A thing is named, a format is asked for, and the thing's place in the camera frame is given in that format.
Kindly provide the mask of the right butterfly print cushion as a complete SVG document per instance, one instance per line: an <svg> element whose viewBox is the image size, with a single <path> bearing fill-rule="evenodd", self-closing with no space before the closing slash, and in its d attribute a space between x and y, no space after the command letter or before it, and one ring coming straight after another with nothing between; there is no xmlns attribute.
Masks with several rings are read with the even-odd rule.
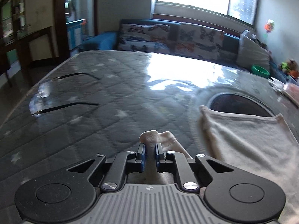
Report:
<svg viewBox="0 0 299 224"><path fill-rule="evenodd" d="M222 30L182 23L174 52L180 56L216 61L220 57L224 34Z"/></svg>

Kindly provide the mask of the grey plain pillow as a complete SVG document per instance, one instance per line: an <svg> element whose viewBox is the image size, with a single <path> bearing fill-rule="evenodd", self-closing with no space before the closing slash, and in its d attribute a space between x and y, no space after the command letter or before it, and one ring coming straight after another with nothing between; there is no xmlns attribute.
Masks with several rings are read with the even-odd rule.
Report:
<svg viewBox="0 0 299 224"><path fill-rule="evenodd" d="M249 30L243 31L240 34L236 64L248 70L250 70L253 65L258 65L269 71L269 61L269 51L263 49L251 39Z"/></svg>

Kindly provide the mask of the grey quilted star table cover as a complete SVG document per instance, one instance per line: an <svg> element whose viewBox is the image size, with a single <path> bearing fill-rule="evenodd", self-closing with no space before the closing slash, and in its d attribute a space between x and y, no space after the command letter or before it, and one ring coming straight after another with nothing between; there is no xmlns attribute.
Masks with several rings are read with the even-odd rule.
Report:
<svg viewBox="0 0 299 224"><path fill-rule="evenodd" d="M209 154L201 105L244 95L282 114L298 136L298 108L249 72L179 56L125 51L75 55L45 78L52 112L33 116L33 87L1 126L1 223L19 223L14 195L23 183L95 153L138 147L144 131L172 132L189 154Z"/></svg>

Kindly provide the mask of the colourful pinwheel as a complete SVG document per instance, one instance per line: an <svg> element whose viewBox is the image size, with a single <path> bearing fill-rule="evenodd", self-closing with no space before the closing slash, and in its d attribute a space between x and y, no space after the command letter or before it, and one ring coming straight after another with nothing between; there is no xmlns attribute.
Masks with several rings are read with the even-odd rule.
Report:
<svg viewBox="0 0 299 224"><path fill-rule="evenodd" d="M272 19L268 19L266 22L264 29L265 29L265 35L264 35L264 43L266 43L266 40L268 38L268 34L271 33L274 30L275 24Z"/></svg>

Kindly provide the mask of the cream white garment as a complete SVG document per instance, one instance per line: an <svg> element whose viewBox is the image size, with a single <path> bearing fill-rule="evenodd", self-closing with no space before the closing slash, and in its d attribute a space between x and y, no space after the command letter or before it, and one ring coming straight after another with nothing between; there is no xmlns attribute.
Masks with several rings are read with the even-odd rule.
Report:
<svg viewBox="0 0 299 224"><path fill-rule="evenodd" d="M279 222L298 223L298 142L283 115L200 111L213 157L278 184L286 194Z"/></svg>

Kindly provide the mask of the blue white cabinet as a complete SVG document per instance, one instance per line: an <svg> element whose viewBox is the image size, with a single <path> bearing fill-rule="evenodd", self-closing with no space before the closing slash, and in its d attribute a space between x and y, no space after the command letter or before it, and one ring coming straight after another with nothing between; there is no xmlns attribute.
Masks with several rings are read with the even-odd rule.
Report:
<svg viewBox="0 0 299 224"><path fill-rule="evenodd" d="M66 23L68 46L70 51L78 47L83 42L83 27L86 24L85 19L79 19Z"/></svg>

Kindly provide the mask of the green plastic bowl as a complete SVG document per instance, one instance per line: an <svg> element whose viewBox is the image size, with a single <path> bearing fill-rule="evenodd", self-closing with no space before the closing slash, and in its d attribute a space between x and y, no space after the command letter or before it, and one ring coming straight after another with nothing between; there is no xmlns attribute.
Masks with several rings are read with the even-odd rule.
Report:
<svg viewBox="0 0 299 224"><path fill-rule="evenodd" d="M270 72L268 72L264 67L261 67L259 65L252 65L251 71L253 74L258 75L263 78L269 78Z"/></svg>

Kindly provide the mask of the plush teddy bear toy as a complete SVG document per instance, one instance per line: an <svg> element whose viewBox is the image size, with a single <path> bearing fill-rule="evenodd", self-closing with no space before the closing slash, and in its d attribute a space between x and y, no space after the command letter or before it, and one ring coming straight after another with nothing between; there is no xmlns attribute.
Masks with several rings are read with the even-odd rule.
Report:
<svg viewBox="0 0 299 224"><path fill-rule="evenodd" d="M295 60L289 59L285 62L282 62L278 66L279 70L287 76L291 76L294 79L298 79L298 64Z"/></svg>

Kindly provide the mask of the black round induction cooktop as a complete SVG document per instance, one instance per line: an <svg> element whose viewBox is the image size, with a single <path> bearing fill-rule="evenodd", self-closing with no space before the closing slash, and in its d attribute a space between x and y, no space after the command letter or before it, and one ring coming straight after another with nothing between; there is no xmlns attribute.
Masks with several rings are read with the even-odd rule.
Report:
<svg viewBox="0 0 299 224"><path fill-rule="evenodd" d="M273 111L259 100L235 93L216 94L208 101L207 107L211 110L224 113L261 117L275 116Z"/></svg>

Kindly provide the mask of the left butterfly print cushion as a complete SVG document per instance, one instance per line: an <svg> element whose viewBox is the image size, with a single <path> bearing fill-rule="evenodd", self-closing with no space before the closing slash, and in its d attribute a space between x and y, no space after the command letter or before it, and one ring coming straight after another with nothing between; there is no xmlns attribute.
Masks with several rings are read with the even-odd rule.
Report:
<svg viewBox="0 0 299 224"><path fill-rule="evenodd" d="M170 26L163 24L120 26L118 50L170 54Z"/></svg>

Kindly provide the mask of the folded pink white clothes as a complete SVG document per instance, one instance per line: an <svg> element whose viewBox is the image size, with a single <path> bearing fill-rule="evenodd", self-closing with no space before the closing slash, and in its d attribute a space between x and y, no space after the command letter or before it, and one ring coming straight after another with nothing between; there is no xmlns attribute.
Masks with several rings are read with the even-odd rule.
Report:
<svg viewBox="0 0 299 224"><path fill-rule="evenodd" d="M299 107L299 87L293 83L286 83L282 88L282 93L288 97L297 107Z"/></svg>

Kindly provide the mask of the butterfly print cushion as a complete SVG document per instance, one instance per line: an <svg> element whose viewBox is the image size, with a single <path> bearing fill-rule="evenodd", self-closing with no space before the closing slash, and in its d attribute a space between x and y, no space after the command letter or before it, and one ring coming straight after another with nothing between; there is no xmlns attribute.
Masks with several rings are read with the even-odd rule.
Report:
<svg viewBox="0 0 299 224"><path fill-rule="evenodd" d="M170 26L163 24L120 26L118 50L170 54Z"/></svg>
<svg viewBox="0 0 299 224"><path fill-rule="evenodd" d="M220 57L224 34L222 30L182 23L174 52L180 56L216 61Z"/></svg>

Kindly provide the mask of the crumpled clear plastic bag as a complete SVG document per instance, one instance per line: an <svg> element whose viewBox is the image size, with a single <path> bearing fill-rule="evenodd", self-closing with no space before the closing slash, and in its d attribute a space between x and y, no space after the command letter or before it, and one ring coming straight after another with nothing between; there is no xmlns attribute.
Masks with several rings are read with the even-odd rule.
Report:
<svg viewBox="0 0 299 224"><path fill-rule="evenodd" d="M268 83L276 91L282 91L284 88L284 83L277 80L276 78L268 78Z"/></svg>

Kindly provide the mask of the blue sofa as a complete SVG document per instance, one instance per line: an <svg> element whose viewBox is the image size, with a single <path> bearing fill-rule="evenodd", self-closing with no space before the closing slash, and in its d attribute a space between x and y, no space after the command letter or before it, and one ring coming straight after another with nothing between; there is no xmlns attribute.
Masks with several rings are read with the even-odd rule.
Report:
<svg viewBox="0 0 299 224"><path fill-rule="evenodd" d="M153 52L204 60L286 83L271 54L250 32L239 37L193 23L157 19L123 19L119 31L104 32L82 43L79 52L121 50Z"/></svg>

